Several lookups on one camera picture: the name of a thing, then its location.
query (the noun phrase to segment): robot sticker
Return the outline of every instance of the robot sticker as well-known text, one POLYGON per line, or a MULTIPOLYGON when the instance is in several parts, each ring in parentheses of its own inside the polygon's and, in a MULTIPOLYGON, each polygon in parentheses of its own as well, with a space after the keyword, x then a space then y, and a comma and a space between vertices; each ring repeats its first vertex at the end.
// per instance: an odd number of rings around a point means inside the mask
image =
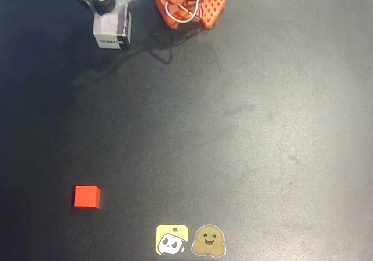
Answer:
POLYGON ((156 252, 175 255, 185 251, 188 228, 184 225, 159 225, 156 232, 156 252))

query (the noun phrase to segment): orange robot base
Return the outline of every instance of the orange robot base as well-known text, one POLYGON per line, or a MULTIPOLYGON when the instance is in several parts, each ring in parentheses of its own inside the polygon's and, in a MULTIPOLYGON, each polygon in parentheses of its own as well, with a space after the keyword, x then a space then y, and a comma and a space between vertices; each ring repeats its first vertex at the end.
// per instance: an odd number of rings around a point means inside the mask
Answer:
MULTIPOLYGON (((158 10, 160 11, 167 26, 172 29, 176 29, 180 23, 178 23, 177 21, 173 20, 168 16, 166 10, 164 9, 166 2, 167 0, 156 0, 158 10)), ((223 11, 225 4, 226 0, 203 0, 200 3, 202 15, 198 13, 197 17, 193 19, 193 22, 201 21, 206 29, 211 29, 215 24, 217 18, 223 11)), ((185 20, 190 17, 189 13, 185 12, 184 10, 181 10, 177 5, 170 5, 170 12, 172 13, 173 17, 179 20, 185 20)))

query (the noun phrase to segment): red cube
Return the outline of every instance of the red cube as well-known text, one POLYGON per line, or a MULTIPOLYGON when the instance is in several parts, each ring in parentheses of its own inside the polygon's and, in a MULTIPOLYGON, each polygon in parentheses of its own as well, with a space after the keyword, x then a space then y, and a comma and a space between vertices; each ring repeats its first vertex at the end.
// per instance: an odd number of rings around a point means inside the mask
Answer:
POLYGON ((96 186, 76 186, 74 207, 100 207, 101 190, 96 186))

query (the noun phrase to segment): hugging face sticker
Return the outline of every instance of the hugging face sticker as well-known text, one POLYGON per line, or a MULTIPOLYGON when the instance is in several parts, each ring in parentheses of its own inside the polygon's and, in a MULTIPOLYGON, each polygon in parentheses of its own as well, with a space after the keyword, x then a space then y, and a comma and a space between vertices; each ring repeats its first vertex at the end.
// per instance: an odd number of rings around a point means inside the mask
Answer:
POLYGON ((204 225, 198 229, 192 245, 192 252, 199 256, 222 257, 226 254, 225 237, 215 225, 204 225))

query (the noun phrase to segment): orange 3d-printed part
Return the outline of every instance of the orange 3d-printed part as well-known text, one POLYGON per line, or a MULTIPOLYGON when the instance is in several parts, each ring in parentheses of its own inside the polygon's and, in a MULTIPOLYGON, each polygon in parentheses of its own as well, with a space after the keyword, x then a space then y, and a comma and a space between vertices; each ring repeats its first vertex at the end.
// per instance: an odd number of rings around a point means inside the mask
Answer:
POLYGON ((202 24, 206 29, 211 29, 226 5, 226 0, 203 0, 201 3, 203 16, 202 24))
MULTIPOLYGON (((171 0, 156 0, 156 4, 167 26, 176 29, 180 23, 170 18, 166 13, 164 7, 167 1, 171 0)), ((195 10, 195 6, 192 6, 193 4, 195 4, 195 1, 185 1, 181 3, 181 5, 188 8, 191 12, 195 10)), ((201 15, 198 12, 196 17, 193 19, 193 22, 201 21, 207 29, 212 28, 215 21, 223 11, 225 4, 226 0, 203 0, 199 6, 202 9, 203 14, 201 15)), ((179 20, 189 19, 191 17, 190 13, 180 9, 177 4, 172 2, 170 2, 169 11, 173 17, 179 20)))
POLYGON ((96 186, 76 186, 74 207, 100 207, 101 190, 96 186))

